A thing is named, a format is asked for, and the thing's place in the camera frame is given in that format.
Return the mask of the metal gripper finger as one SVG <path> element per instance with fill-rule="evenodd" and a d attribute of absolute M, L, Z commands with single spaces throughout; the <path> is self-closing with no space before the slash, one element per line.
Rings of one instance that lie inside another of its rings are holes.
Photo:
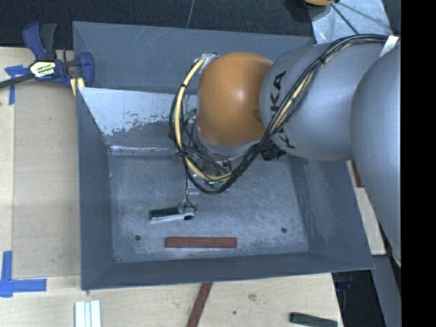
<path fill-rule="evenodd" d="M 196 212 L 183 207 L 160 208 L 149 211 L 150 221 L 174 221 L 174 220 L 191 220 L 195 217 Z"/>
<path fill-rule="evenodd" d="M 179 207 L 159 208 L 149 211 L 150 218 L 183 218 L 184 213 Z"/>

